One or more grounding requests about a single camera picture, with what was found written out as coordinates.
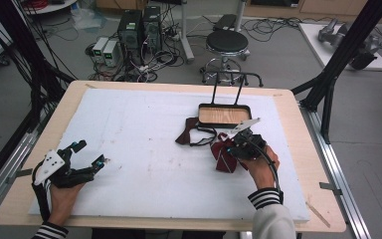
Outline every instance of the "concrete floor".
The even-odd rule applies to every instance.
[[[43,16],[50,25],[64,22],[69,11]],[[190,29],[203,18],[189,20]],[[56,54],[79,79],[87,79],[93,71],[92,61],[85,55],[85,48],[98,36],[112,35],[117,21],[104,21],[101,29],[80,30],[72,28],[73,20],[58,26],[58,36],[49,41]],[[198,29],[210,29],[201,24]],[[165,68],[157,72],[154,84],[201,85],[199,68],[212,58],[203,48],[205,40],[189,39],[195,61],[178,68]],[[246,72],[263,77],[265,88],[292,89],[316,77],[321,65],[311,51],[302,33],[295,29],[280,29],[266,43],[249,38],[251,56],[240,62]],[[0,66],[0,150],[30,108],[30,89],[16,68]],[[296,96],[302,100],[306,93]],[[345,173],[356,203],[361,211],[372,238],[382,238],[382,72],[344,71],[335,86],[330,125],[330,140],[340,165]],[[0,238],[29,238],[36,227],[0,226]],[[91,230],[70,229],[69,238],[90,238]],[[180,232],[154,234],[149,238],[180,238]],[[225,238],[237,238],[236,232],[228,232]],[[353,238],[348,229],[344,233],[304,233],[303,238]]]

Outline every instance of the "power supply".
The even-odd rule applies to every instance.
[[[139,50],[144,41],[144,26],[140,10],[125,10],[117,28],[119,42],[128,50]]]
[[[108,40],[109,38],[107,37],[100,37],[95,46],[93,47],[93,54],[95,55],[95,61],[97,63],[104,63],[104,56],[102,52]]]
[[[117,41],[109,40],[103,50],[104,61],[108,67],[116,67],[120,59],[119,46]]]
[[[147,48],[151,49],[153,53],[160,52],[162,50],[160,7],[146,7],[144,9],[144,17],[142,21],[144,22]]]

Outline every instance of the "box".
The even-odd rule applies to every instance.
[[[147,6],[148,0],[96,0],[98,8],[103,9],[139,9],[142,10]]]

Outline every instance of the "robotic hand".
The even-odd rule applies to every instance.
[[[348,33],[352,24],[345,23],[343,24],[339,30],[337,30],[336,34],[334,32],[334,26],[337,23],[337,18],[334,18],[330,21],[330,23],[325,26],[323,29],[318,31],[318,41],[320,42],[328,42],[332,47],[338,47],[340,43],[343,41],[343,38]],[[374,54],[379,50],[379,38],[376,35],[369,35],[367,39],[365,39],[364,43],[358,48],[355,56],[353,56],[352,60],[348,63],[355,70],[362,70],[366,68],[372,61],[377,59]]]
[[[73,142],[65,149],[59,149],[58,152],[51,150],[45,156],[45,159],[33,170],[32,186],[39,202],[43,220],[47,221],[51,215],[46,190],[48,180],[51,180],[51,182],[59,188],[73,187],[81,183],[93,181],[95,174],[104,167],[105,158],[102,154],[92,162],[90,167],[83,169],[71,168],[71,156],[73,152],[77,153],[86,145],[86,142],[81,140],[80,142]]]

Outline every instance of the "computer tower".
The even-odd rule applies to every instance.
[[[147,49],[154,53],[162,50],[160,7],[148,6],[144,9],[144,30]]]
[[[117,28],[119,42],[128,50],[140,50],[144,41],[144,25],[140,10],[125,10]]]

